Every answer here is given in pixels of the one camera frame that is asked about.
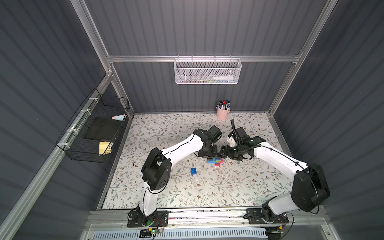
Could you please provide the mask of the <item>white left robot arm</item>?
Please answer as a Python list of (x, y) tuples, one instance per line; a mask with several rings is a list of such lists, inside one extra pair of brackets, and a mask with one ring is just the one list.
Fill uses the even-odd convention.
[(158, 195), (165, 190), (172, 168), (188, 155), (198, 151), (210, 151), (213, 143), (222, 136), (221, 131), (196, 129), (192, 135), (167, 149), (150, 151), (143, 167), (144, 193), (139, 203), (139, 212), (149, 217), (157, 210)]

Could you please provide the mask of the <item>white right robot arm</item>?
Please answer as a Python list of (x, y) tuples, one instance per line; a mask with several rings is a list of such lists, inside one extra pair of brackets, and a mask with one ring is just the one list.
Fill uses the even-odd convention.
[(219, 152), (221, 158), (238, 161), (243, 160), (246, 154), (267, 162), (292, 182), (289, 193), (273, 197), (263, 204), (262, 213), (265, 220), (289, 211), (311, 212), (331, 195), (320, 165), (294, 159), (263, 140), (252, 140), (248, 144), (234, 147), (223, 146)]

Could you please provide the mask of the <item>pink lego brick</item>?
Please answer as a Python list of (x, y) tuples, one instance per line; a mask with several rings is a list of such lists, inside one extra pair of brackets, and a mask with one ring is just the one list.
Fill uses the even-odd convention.
[(215, 167), (220, 167), (221, 164), (222, 164), (223, 162), (224, 162), (223, 159), (221, 159), (221, 160), (215, 160), (215, 164), (214, 164), (214, 166), (215, 166)]

